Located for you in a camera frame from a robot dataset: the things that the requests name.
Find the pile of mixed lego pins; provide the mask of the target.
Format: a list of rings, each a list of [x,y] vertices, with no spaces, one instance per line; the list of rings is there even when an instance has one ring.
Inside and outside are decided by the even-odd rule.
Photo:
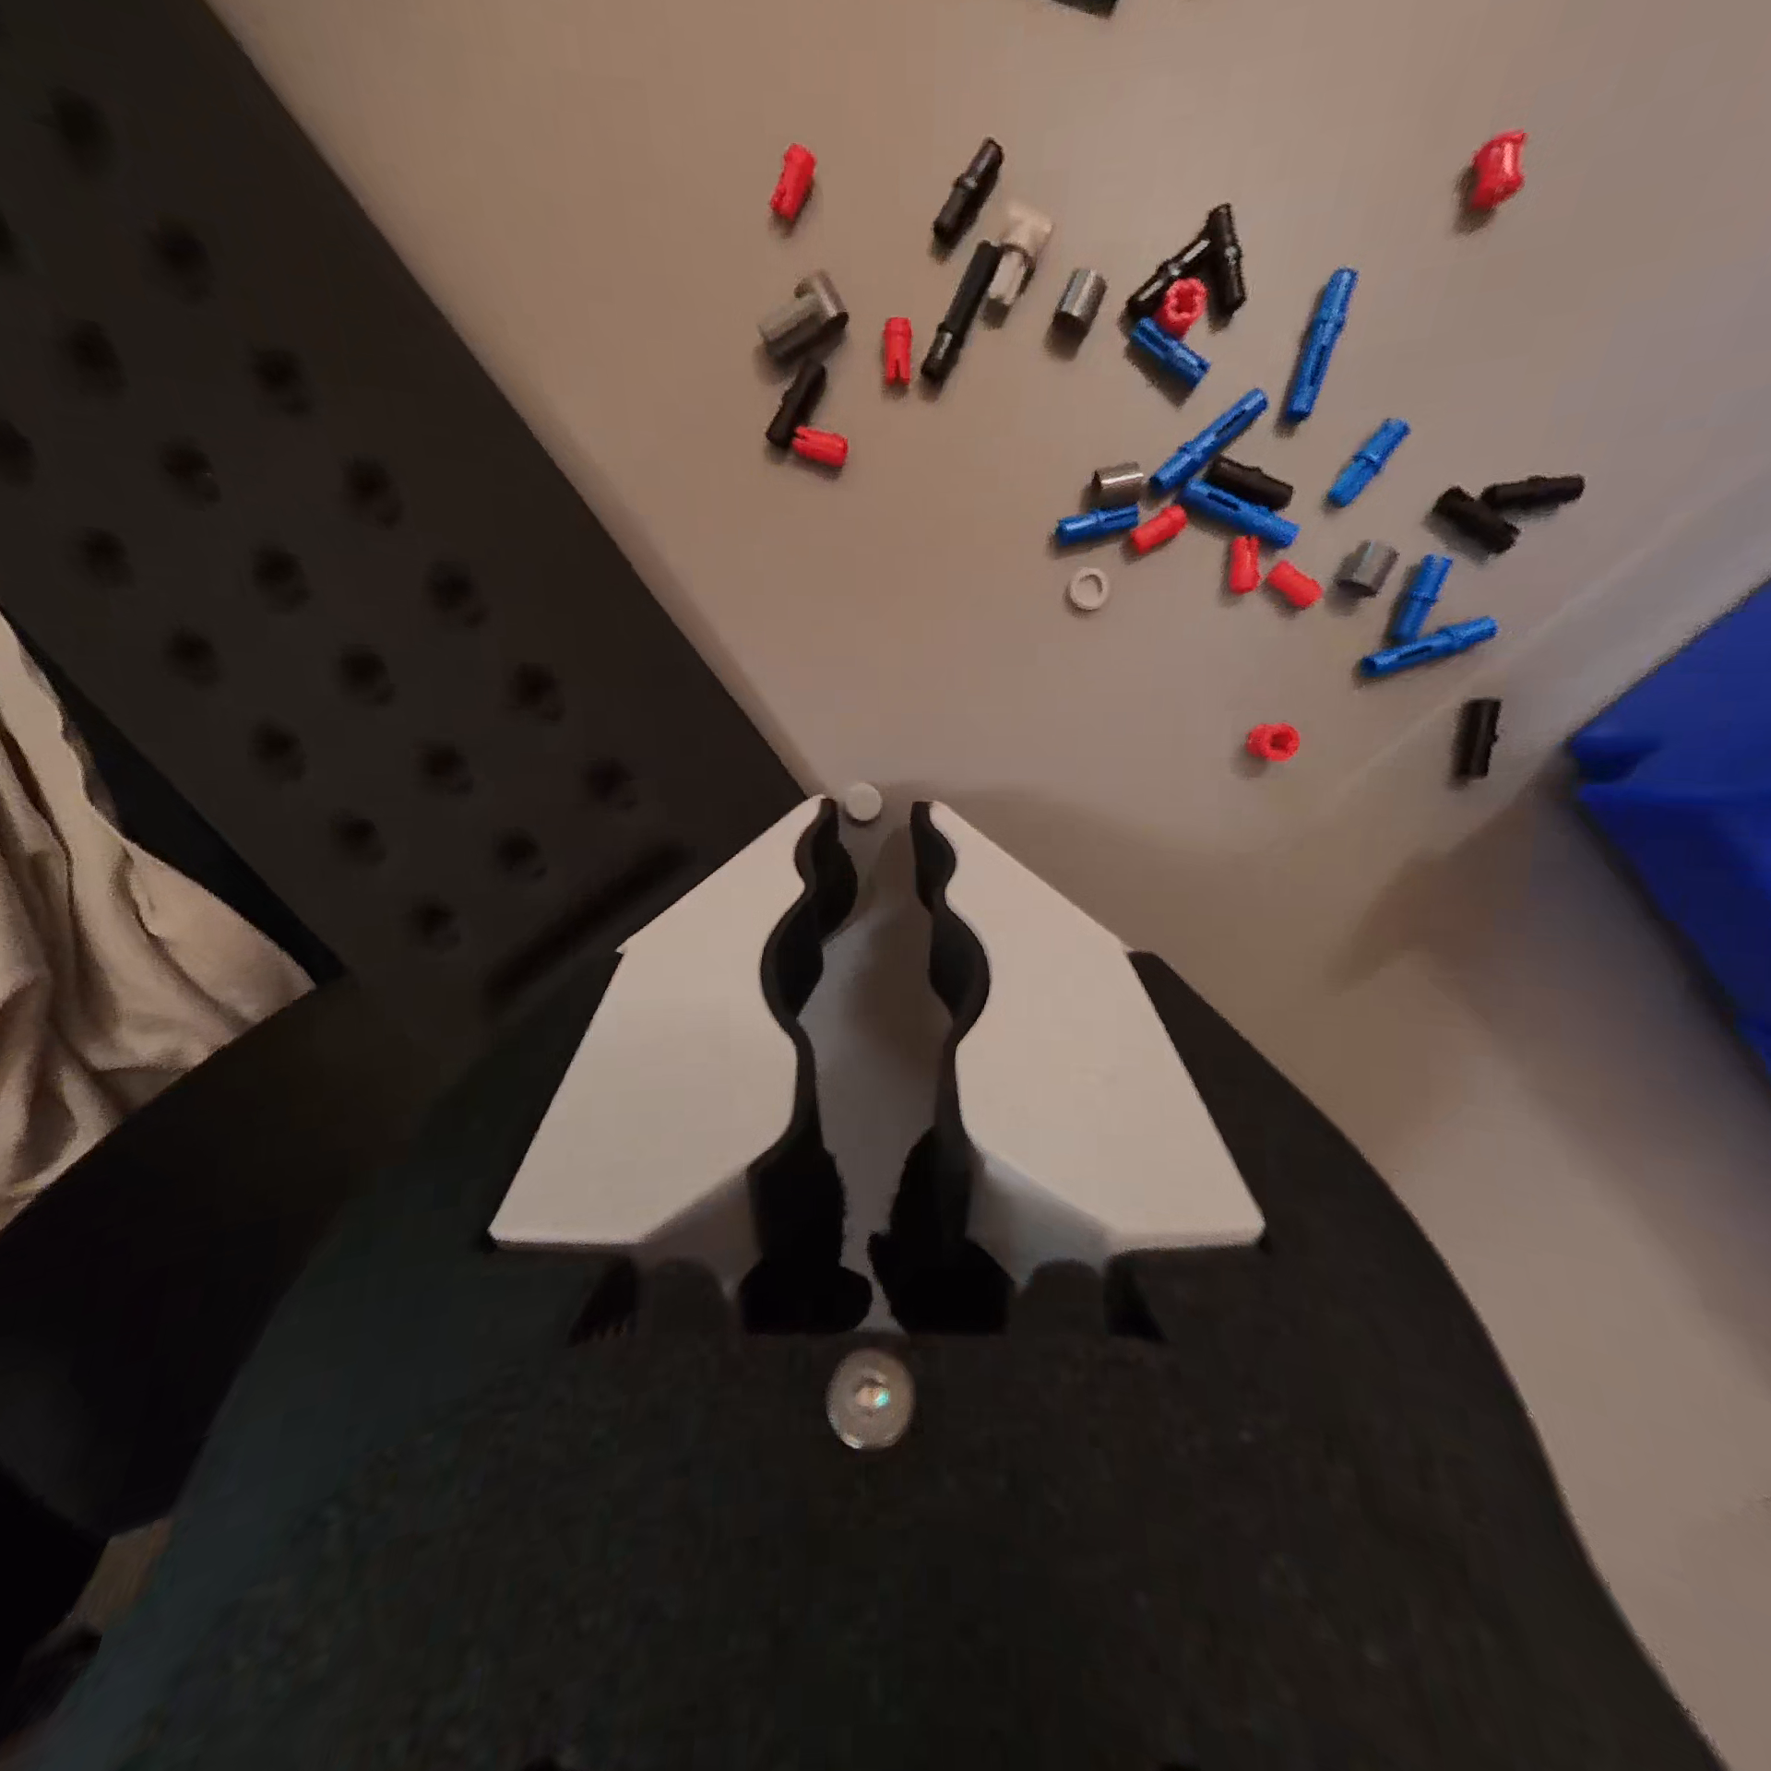
[[[949,188],[943,209],[937,211],[932,232],[937,246],[956,246],[971,228],[981,203],[993,190],[1006,150],[997,140],[984,140],[966,160],[965,171]],[[778,223],[794,226],[809,203],[815,177],[815,157],[806,146],[786,146],[778,184],[768,200],[768,211]],[[943,390],[961,348],[989,304],[1006,313],[1025,293],[1039,252],[1052,237],[1052,220],[1042,211],[1009,209],[1001,237],[984,237],[966,261],[956,298],[949,302],[934,342],[920,363],[920,380],[929,390]],[[1340,342],[1348,298],[1354,293],[1358,271],[1337,267],[1322,286],[1311,326],[1302,337],[1302,351],[1287,385],[1280,422],[1299,428],[1316,413],[1322,399],[1325,373]],[[1060,337],[1082,337],[1101,304],[1104,284],[1092,267],[1077,267],[1052,316],[1052,327]],[[1208,311],[1234,316],[1246,302],[1243,252],[1234,232],[1234,215],[1229,204],[1208,211],[1206,228],[1161,261],[1161,267],[1139,284],[1126,298],[1122,316],[1133,321],[1126,342],[1141,363],[1174,376],[1185,390],[1197,390],[1208,363],[1188,342],[1188,330],[1206,318]],[[850,439],[836,431],[809,426],[815,403],[828,385],[824,346],[835,342],[850,321],[850,306],[835,290],[828,274],[806,274],[794,284],[791,302],[775,318],[760,321],[764,351],[786,366],[798,363],[780,408],[764,428],[764,450],[775,456],[801,459],[823,474],[835,477],[850,460]],[[881,321],[881,383],[884,390],[910,390],[912,383],[912,326],[907,316],[887,316]],[[1221,523],[1232,537],[1229,554],[1229,592],[1246,597],[1268,585],[1293,610],[1314,610],[1322,597],[1322,585],[1306,572],[1299,572],[1290,556],[1278,556],[1268,568],[1262,565],[1262,548],[1296,544],[1299,523],[1282,511],[1290,508],[1293,489],[1249,470],[1225,456],[1232,439],[1241,439],[1264,413],[1271,401],[1262,390],[1241,396],[1225,413],[1208,422],[1192,439],[1174,450],[1152,474],[1141,474],[1139,464],[1121,464],[1097,470],[1089,483],[1092,507],[1060,517],[1055,523],[1055,544],[1086,544],[1108,537],[1122,537],[1135,556],[1179,540],[1191,514],[1201,514]],[[1340,477],[1325,494],[1325,507],[1352,507],[1370,483],[1384,470],[1397,447],[1410,437],[1410,422],[1384,420],[1344,464]],[[1435,500],[1430,514],[1451,532],[1465,537],[1482,550],[1500,554],[1518,541],[1518,523],[1513,514],[1531,514],[1543,508],[1561,508],[1581,500],[1584,477],[1524,477],[1513,483],[1495,483],[1482,494],[1470,494],[1458,484]],[[1372,597],[1384,586],[1393,568],[1393,548],[1383,541],[1365,541],[1348,564],[1344,564],[1337,585],[1348,597]],[[1450,556],[1427,554],[1412,568],[1393,611],[1384,627],[1384,645],[1377,654],[1362,658],[1358,672],[1367,680],[1424,669],[1440,661],[1451,661],[1476,651],[1497,639],[1492,617],[1473,617],[1450,627],[1427,631],[1424,622],[1438,610],[1443,585],[1450,578]],[[1100,568],[1077,568],[1068,585],[1075,610],[1100,610],[1108,597],[1108,582]],[[1500,698],[1470,698],[1458,715],[1454,732],[1454,781],[1473,784],[1492,775]],[[1290,722],[1260,722],[1249,728],[1243,751],[1262,762],[1278,764],[1296,760],[1302,738]]]

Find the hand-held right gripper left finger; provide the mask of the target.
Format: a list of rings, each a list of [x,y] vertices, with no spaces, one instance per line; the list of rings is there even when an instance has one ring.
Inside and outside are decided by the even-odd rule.
[[[490,1243],[695,1262],[742,1282],[764,1252],[752,1177],[815,1120],[801,1009],[853,894],[839,811],[815,796],[637,928]]]

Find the stack of blue plastic bins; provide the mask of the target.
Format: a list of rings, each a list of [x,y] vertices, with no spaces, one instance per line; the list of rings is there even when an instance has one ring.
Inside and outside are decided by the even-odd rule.
[[[1768,1070],[1768,585],[1570,741],[1576,801]]]

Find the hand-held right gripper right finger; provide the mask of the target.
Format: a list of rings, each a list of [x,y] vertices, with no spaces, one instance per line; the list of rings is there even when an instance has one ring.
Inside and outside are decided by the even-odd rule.
[[[937,1268],[1246,1250],[1264,1234],[1133,949],[943,801],[915,801],[929,975],[949,1011],[907,1233]]]

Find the black perforated board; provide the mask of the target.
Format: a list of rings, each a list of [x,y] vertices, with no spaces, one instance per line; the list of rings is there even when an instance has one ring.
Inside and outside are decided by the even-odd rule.
[[[2,4],[2,611],[342,966],[22,1222],[2,1466],[116,1535],[407,1098],[801,789],[204,4]]]

